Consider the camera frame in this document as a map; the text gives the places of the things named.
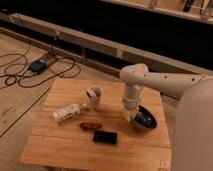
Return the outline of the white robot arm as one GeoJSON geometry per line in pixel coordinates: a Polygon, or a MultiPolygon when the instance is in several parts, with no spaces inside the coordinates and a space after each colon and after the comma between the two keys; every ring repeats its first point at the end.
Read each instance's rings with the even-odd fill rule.
{"type": "Polygon", "coordinates": [[[213,75],[156,73],[145,64],[125,66],[123,107],[137,108],[143,86],[177,98],[171,171],[213,171],[213,75]]]}

